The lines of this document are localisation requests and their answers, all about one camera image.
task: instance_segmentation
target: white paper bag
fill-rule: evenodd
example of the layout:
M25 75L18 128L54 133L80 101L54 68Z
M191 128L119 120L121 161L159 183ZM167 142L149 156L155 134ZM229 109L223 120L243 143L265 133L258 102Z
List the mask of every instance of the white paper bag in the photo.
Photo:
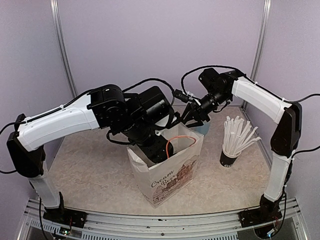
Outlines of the white paper bag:
M138 147L127 147L135 181L155 208L194 178L204 141L202 134L182 123L164 130L162 135L167 140L176 136L190 136L196 142L192 144L194 140L186 137L173 139L171 143L176 154L159 164L152 163Z

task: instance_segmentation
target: white straw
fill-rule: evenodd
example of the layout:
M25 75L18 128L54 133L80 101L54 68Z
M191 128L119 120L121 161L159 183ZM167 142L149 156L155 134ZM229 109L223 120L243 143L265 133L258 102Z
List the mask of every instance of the white straw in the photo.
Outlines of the white straw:
M249 134L249 136L244 140L244 142L242 143L242 145L245 145L249 140L250 138L253 136L253 134L255 134L255 131L258 129L258 127L256 126L253 131Z
M244 120L239 116L236 116L234 119L231 119L229 116L226 117L226 121L223 123L223 148L226 153L236 156L254 142L261 139L260 137L251 139L258 129L257 126L250 132L252 127L251 122L247 121L244 128L243 125Z

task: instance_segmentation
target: aluminum frame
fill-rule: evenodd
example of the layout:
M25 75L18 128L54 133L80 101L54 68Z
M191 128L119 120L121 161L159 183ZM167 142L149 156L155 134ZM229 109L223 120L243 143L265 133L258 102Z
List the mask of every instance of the aluminum frame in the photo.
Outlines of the aluminum frame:
M260 33L259 33L259 39L258 39L258 45L255 52L255 57L253 61L253 66L250 74L250 78L252 81L256 81L259 65L263 53L263 48L265 44L266 34L267 34L267 28L269 23L269 16L270 16L270 9L271 9L271 0L264 0L264 8L263 8L263 14L262 14L262 20L261 20L261 27L260 27ZM248 107L248 103L246 101L243 101L242 108L246 110Z
M59 49L60 49L61 58L64 66L64 71L66 74L69 89L71 91L71 95L73 98L75 98L76 96L78 96L78 91L76 88L74 78L71 73L70 64L67 56L67 50L65 46L64 35L63 35L62 25L61 25L60 15L59 15L58 0L50 0L50 5L51 5L51 12L53 17L55 32L58 38Z
M284 205L282 200L280 203L282 213ZM241 227L238 213L242 210L180 216L142 216L86 211L88 216L84 228L73 227L68 237L76 240L237 240L239 231L253 228ZM299 240L309 239L295 198L287 200L285 218L293 218ZM41 229L39 201L29 200L20 224L22 226L17 240L26 240L30 227ZM60 227L68 228L45 219L43 227L47 234L57 232Z

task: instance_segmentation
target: paper cup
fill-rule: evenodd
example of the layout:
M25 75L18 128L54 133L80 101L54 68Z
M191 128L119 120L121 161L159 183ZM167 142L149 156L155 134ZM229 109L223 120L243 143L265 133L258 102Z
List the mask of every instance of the paper cup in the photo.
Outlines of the paper cup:
M237 155L230 155L225 152L224 146L222 146L222 151L221 151L221 156L220 156L221 165L226 168L230 168L234 164L234 162L236 161L237 157L239 157L240 154L241 154L241 152L239 152Z

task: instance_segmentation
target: gray wall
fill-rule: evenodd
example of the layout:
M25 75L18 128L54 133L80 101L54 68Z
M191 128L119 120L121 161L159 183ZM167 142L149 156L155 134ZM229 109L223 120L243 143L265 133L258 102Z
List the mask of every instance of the gray wall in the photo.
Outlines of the gray wall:
M55 35L50 1L5 0L0 3L0 127L20 113L35 115L70 100ZM14 169L6 141L0 136L0 169ZM60 141L45 146L52 161ZM0 174L0 239L14 239L29 197L26 178Z
M288 100L320 93L320 4L318 0L273 1L257 81ZM320 144L320 97L302 103L303 125L299 150ZM248 114L264 143L276 128L268 117L250 106ZM311 239L319 239L320 151L296 155L288 192L296 197Z
M126 88L151 77L180 88L184 73L210 64L238 67L249 74L263 8L263 0L59 1L79 92L109 83ZM199 74L185 85L202 97L206 91ZM161 87L171 98L167 87Z

